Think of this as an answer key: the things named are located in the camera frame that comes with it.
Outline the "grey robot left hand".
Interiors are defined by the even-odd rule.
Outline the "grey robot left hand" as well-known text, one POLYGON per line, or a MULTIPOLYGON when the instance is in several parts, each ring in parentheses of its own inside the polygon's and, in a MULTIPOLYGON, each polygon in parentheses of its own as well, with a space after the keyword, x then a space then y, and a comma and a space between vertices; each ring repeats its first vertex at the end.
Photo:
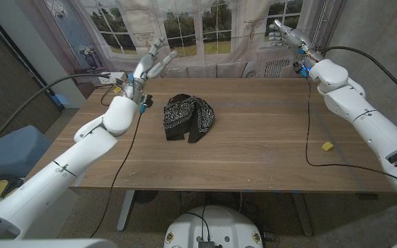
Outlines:
POLYGON ((123 88, 123 95, 137 104, 141 103, 143 99, 143 88, 146 81, 160 76, 166 66, 177 56, 177 51, 173 51, 154 65, 164 40, 165 37, 160 37, 155 41, 150 51, 138 62, 133 73, 129 75, 127 85, 123 88))

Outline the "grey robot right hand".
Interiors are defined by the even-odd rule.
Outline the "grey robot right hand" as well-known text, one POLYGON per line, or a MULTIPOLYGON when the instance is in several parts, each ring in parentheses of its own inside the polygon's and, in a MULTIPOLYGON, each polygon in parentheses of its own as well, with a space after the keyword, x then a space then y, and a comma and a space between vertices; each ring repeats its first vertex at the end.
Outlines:
POLYGON ((278 19, 269 24, 271 32, 269 41, 286 45, 298 58, 303 61, 305 67, 311 68, 325 57, 315 50, 309 37, 301 30, 284 25, 278 19))

